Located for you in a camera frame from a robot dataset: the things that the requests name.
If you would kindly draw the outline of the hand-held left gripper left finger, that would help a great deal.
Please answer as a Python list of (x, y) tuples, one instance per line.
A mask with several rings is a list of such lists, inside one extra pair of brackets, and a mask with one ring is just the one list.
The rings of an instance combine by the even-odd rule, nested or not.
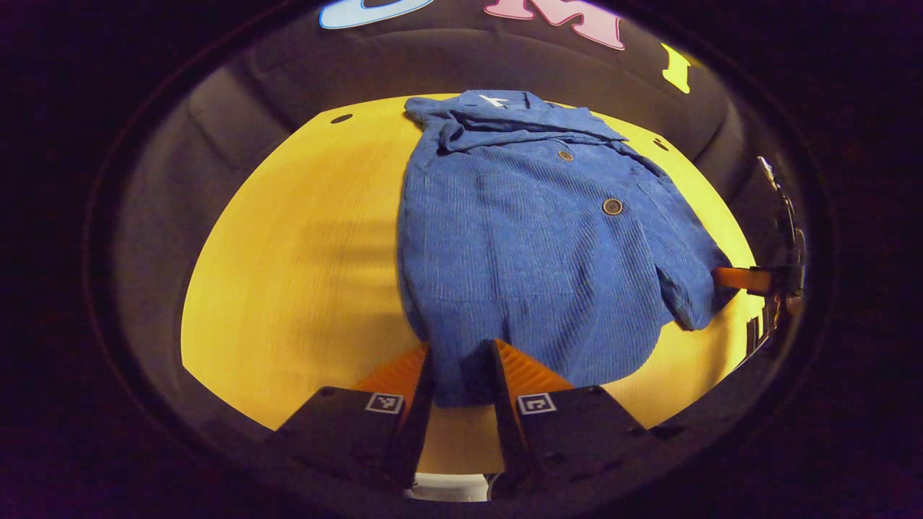
[(273, 433), (273, 449), (312, 471), (402, 494), (415, 483), (435, 381), (426, 345), (350, 388), (323, 386)]

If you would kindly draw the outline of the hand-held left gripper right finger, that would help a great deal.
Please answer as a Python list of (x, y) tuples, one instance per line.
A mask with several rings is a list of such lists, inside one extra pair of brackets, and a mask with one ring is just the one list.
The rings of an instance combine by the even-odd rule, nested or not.
[(576, 387), (537, 359), (490, 346), (504, 472), (493, 497), (553, 492), (625, 469), (655, 437), (598, 385)]

